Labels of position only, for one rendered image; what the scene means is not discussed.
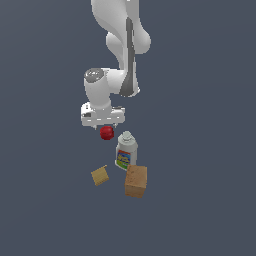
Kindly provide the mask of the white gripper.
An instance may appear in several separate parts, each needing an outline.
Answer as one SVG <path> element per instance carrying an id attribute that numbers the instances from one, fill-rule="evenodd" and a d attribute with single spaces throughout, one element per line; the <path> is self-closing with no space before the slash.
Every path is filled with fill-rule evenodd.
<path id="1" fill-rule="evenodd" d="M 125 108 L 109 106 L 106 109 L 93 109 L 89 102 L 81 106 L 81 122 L 83 126 L 94 127 L 112 125 L 114 128 L 125 121 Z"/>

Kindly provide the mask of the white bottle with colourful label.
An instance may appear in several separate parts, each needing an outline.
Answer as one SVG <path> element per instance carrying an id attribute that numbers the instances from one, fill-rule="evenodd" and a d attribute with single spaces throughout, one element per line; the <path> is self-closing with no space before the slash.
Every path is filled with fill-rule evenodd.
<path id="1" fill-rule="evenodd" d="M 128 165 L 135 165 L 137 161 L 138 144 L 129 131 L 124 131 L 118 136 L 116 147 L 115 165 L 122 170 L 127 170 Z"/>

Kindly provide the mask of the small yellow wooden block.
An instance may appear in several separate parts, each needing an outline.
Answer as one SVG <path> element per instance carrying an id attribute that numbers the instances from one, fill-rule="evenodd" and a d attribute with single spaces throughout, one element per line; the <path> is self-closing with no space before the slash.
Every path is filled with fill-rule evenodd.
<path id="1" fill-rule="evenodd" d="M 109 176 L 106 171 L 106 166 L 102 166 L 96 170 L 94 170 L 92 173 L 92 179 L 96 186 L 104 183 L 105 181 L 109 180 Z"/>

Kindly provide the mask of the large tan wooden block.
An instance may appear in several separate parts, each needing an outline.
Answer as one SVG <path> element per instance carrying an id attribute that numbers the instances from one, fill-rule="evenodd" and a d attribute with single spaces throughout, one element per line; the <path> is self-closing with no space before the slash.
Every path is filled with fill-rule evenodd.
<path id="1" fill-rule="evenodd" d="M 147 186 L 147 167 L 129 165 L 125 178 L 125 195 L 142 198 Z"/>

